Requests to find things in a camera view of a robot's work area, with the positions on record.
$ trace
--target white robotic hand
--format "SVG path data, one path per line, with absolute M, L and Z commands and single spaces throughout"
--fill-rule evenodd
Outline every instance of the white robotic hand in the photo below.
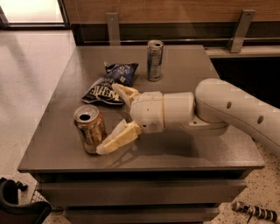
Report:
M 280 110 L 228 82 L 203 80 L 195 96 L 191 92 L 139 94 L 134 88 L 118 84 L 113 89 L 125 100 L 133 122 L 121 121 L 97 147 L 99 154 L 110 153 L 134 141 L 142 132 L 176 128 L 195 135 L 218 136 L 232 124 L 280 157 Z

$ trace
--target floor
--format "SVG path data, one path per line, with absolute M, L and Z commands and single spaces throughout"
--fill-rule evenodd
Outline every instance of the floor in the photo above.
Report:
M 22 204 L 31 201 L 36 181 L 17 167 L 74 48 L 70 31 L 0 31 L 0 177 L 29 185 L 20 193 Z M 256 146 L 265 168 L 246 178 L 248 188 L 237 199 L 280 215 L 280 159 Z M 220 215 L 206 224 L 245 224 L 248 218 L 225 203 Z M 44 224 L 51 223 L 69 222 L 61 213 L 51 213 Z M 271 222 L 253 217 L 250 223 Z

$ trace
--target can top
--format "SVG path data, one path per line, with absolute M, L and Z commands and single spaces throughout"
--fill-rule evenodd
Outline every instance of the can top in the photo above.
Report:
M 82 105 L 78 107 L 73 118 L 79 123 L 92 122 L 99 115 L 99 109 L 93 105 Z
M 164 46 L 164 43 L 160 40 L 154 39 L 148 42 L 148 47 L 154 49 L 161 49 Z

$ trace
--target silver can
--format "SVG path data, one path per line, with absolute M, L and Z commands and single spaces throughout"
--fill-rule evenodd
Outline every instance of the silver can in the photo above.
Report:
M 107 136 L 102 113 L 93 105 L 83 105 L 75 110 L 73 119 L 84 150 L 96 154 L 96 147 Z
M 161 77 L 164 43 L 160 40 L 149 41 L 147 53 L 148 80 L 158 81 Z

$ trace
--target drawer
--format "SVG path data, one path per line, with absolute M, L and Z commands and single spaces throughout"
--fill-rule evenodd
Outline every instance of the drawer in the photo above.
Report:
M 64 216 L 73 224 L 95 223 L 203 223 L 219 214 L 217 207 L 115 207 L 67 209 Z
M 229 202 L 245 187 L 240 179 L 123 180 L 42 183 L 38 190 L 55 207 L 91 207 Z

